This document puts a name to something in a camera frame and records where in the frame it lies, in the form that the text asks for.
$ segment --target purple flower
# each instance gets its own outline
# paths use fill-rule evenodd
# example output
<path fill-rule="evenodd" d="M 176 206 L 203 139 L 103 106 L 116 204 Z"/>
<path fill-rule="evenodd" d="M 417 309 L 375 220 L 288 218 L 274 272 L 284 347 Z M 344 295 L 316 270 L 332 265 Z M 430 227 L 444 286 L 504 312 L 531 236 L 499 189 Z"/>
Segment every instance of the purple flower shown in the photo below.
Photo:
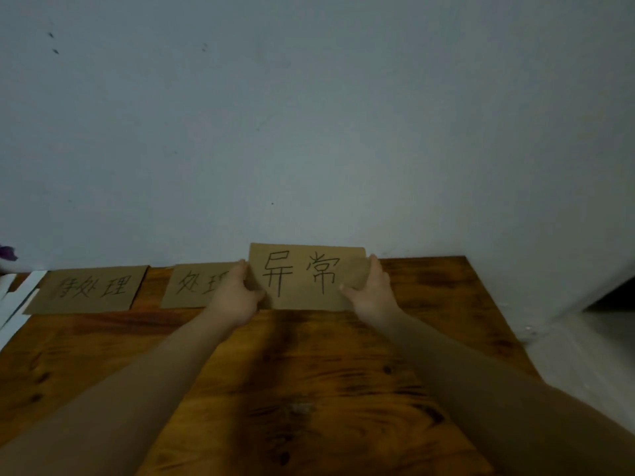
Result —
<path fill-rule="evenodd" d="M 15 255 L 15 249 L 9 246 L 0 246 L 0 259 L 15 262 L 18 257 Z"/>

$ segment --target bare skin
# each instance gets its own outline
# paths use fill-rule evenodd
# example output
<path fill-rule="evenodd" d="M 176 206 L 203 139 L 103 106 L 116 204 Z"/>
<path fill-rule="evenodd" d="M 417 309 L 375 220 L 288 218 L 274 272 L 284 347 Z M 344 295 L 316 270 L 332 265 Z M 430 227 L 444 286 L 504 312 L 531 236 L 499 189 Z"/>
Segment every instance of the bare skin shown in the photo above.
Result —
<path fill-rule="evenodd" d="M 246 271 L 241 261 L 199 316 L 1 448 L 0 474 L 134 474 L 217 345 L 255 314 L 264 293 L 244 287 Z M 497 468 L 513 475 L 632 473 L 635 436 L 408 316 L 375 256 L 366 287 L 341 290 Z"/>

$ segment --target person's right arm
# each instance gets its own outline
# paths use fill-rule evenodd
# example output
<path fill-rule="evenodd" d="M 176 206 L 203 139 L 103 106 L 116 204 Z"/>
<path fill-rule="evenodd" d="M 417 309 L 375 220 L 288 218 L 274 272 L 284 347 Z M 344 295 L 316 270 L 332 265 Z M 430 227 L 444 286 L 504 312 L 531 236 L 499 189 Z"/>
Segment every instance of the person's right arm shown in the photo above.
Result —
<path fill-rule="evenodd" d="M 590 406 L 470 349 L 397 305 L 374 255 L 366 287 L 341 288 L 395 344 L 474 445 L 512 475 L 633 475 L 635 436 Z"/>

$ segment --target brown cardboard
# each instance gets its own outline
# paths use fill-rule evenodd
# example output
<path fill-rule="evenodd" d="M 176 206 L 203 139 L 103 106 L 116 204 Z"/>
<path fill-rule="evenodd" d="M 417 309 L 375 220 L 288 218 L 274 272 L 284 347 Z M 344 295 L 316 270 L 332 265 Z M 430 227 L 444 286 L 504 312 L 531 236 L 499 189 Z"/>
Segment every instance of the brown cardboard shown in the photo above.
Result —
<path fill-rule="evenodd" d="M 174 267 L 165 290 L 162 309 L 205 307 L 214 295 L 218 283 L 236 262 L 179 264 Z"/>
<path fill-rule="evenodd" d="M 147 265 L 138 265 L 49 272 L 25 313 L 72 314 L 128 310 L 147 268 Z"/>
<path fill-rule="evenodd" d="M 368 278 L 366 249 L 252 244 L 248 287 L 264 289 L 263 308 L 351 310 L 340 284 L 362 288 Z"/>

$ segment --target brown wooden table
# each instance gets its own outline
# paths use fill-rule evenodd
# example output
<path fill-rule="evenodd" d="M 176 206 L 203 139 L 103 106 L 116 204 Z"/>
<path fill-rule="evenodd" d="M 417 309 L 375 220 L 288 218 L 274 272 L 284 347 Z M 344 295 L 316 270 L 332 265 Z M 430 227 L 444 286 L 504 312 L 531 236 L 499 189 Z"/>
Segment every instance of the brown wooden table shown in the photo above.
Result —
<path fill-rule="evenodd" d="M 538 377 L 464 257 L 385 259 L 411 315 Z M 123 368 L 199 310 L 35 315 L 0 353 L 0 444 Z M 203 368 L 140 474 L 495 473 L 393 347 L 352 313 L 268 311 Z"/>

